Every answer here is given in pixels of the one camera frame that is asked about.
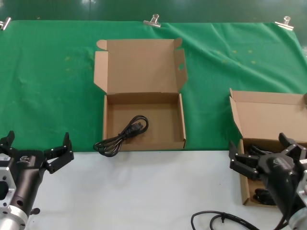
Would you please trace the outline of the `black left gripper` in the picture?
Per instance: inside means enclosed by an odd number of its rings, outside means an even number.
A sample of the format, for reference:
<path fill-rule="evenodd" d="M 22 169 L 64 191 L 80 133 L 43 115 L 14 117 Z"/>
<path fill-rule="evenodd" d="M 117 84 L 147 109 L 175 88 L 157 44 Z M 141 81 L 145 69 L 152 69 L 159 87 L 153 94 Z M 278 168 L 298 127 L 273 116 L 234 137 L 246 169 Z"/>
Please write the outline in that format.
<path fill-rule="evenodd" d="M 12 167 L 16 190 L 10 205 L 25 214 L 39 214 L 40 209 L 34 208 L 33 205 L 45 170 L 53 174 L 74 160 L 70 136 L 66 132 L 62 146 L 45 150 L 44 153 L 41 150 L 14 149 L 14 139 L 12 130 L 0 139 L 0 152 L 12 158 L 9 165 Z"/>

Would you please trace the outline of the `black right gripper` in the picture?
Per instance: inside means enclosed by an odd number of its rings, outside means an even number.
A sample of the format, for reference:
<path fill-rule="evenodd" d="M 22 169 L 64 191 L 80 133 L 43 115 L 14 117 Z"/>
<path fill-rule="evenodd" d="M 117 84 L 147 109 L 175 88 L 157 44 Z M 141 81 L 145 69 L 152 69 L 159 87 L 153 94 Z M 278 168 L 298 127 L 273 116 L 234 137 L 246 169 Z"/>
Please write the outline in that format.
<path fill-rule="evenodd" d="M 295 164 L 307 158 L 307 148 L 279 134 L 279 142 L 285 147 L 281 153 L 255 156 L 238 153 L 238 149 L 229 142 L 230 169 L 251 180 L 263 181 L 282 215 L 290 218 L 303 208 L 297 197 L 296 189 L 300 174 L 295 172 Z"/>

